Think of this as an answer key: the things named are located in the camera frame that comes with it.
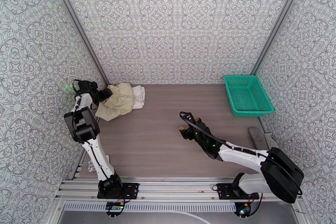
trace white cloth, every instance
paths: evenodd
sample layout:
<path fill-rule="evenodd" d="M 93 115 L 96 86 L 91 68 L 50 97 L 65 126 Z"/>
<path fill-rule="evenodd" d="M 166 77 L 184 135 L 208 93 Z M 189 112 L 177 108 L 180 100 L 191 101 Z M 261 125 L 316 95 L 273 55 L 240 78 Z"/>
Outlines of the white cloth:
<path fill-rule="evenodd" d="M 132 87 L 132 89 L 133 89 L 133 95 L 135 97 L 133 109 L 134 110 L 142 109 L 144 107 L 144 97 L 145 97 L 144 87 L 136 86 Z"/>

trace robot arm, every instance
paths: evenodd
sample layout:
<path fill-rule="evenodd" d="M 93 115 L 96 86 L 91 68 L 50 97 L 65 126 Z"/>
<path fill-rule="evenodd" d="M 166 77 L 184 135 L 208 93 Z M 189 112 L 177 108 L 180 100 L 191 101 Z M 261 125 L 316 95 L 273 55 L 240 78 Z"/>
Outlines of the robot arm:
<path fill-rule="evenodd" d="M 294 203 L 302 195 L 300 185 L 304 174 L 285 153 L 278 148 L 254 150 L 236 146 L 214 137 L 200 118 L 190 112 L 180 112 L 180 117 L 189 125 L 180 127 L 184 139 L 195 140 L 212 159 L 234 162 L 249 167 L 258 174 L 239 173 L 233 182 L 237 199 L 255 192 L 273 193 L 288 203 Z"/>
<path fill-rule="evenodd" d="M 79 81 L 79 90 L 76 91 L 75 106 L 64 115 L 74 141 L 80 143 L 89 154 L 98 175 L 99 195 L 110 198 L 119 198 L 123 193 L 123 185 L 120 177 L 106 159 L 104 150 L 100 144 L 99 126 L 90 106 L 110 97 L 112 92 L 108 89 L 98 91 L 97 84 L 89 81 Z"/>

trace ornate wall pattern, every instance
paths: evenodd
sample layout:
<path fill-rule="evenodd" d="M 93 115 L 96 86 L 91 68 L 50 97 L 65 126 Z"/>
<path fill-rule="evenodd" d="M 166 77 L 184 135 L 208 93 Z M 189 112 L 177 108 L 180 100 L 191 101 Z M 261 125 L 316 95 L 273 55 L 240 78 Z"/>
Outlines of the ornate wall pattern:
<path fill-rule="evenodd" d="M 71 0 L 111 82 L 249 74 L 285 0 Z"/>
<path fill-rule="evenodd" d="M 296 0 L 258 70 L 275 113 L 262 121 L 303 169 L 313 223 L 335 223 L 336 0 Z"/>
<path fill-rule="evenodd" d="M 0 223 L 45 223 L 75 168 L 74 78 L 103 83 L 60 0 L 0 0 Z"/>

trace green mesh basket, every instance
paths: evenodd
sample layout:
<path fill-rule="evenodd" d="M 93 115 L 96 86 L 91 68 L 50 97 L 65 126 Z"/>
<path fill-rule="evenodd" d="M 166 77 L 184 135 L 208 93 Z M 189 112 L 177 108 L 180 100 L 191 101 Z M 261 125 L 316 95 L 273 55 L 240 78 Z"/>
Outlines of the green mesh basket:
<path fill-rule="evenodd" d="M 226 93 L 234 116 L 259 117 L 274 112 L 263 86 L 253 75 L 224 76 Z"/>

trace metal base plate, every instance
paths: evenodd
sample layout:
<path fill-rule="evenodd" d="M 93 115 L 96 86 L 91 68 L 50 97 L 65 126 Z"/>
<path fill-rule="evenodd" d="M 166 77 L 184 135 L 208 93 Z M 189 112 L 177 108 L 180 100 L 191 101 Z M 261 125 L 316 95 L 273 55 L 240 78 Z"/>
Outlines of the metal base plate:
<path fill-rule="evenodd" d="M 259 199 L 258 193 L 245 194 L 240 197 L 237 197 L 234 194 L 233 187 L 231 183 L 218 183 L 217 184 L 218 197 L 221 200 L 241 200 L 241 199 Z"/>
<path fill-rule="evenodd" d="M 123 183 L 124 192 L 121 195 L 120 199 L 136 199 L 139 191 L 139 183 Z M 98 192 L 97 198 L 99 199 L 118 199 L 119 196 L 104 196 Z"/>

